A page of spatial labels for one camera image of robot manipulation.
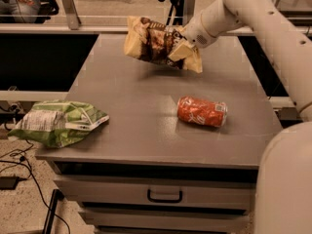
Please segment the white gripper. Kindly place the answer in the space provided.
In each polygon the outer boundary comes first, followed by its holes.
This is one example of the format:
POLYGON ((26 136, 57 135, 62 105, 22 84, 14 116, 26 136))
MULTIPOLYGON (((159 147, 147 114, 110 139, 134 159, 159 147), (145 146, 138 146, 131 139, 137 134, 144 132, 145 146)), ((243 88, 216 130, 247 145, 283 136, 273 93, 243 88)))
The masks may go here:
POLYGON ((194 45, 197 48, 206 48, 216 41, 216 38, 206 31, 200 15, 190 20, 182 29, 182 35, 186 40, 180 40, 168 55, 168 58, 172 61, 178 61, 189 57, 193 52, 194 45))

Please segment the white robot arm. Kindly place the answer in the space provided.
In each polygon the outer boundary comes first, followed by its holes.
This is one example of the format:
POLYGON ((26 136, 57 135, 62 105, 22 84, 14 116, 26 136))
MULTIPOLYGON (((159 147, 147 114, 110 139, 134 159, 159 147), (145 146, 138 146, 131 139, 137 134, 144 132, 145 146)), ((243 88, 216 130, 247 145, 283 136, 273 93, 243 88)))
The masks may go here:
POLYGON ((312 42, 276 8, 276 0, 216 0, 181 30, 187 46, 206 48, 248 27, 301 122, 276 134, 262 153, 254 196, 253 234, 312 234, 312 42))

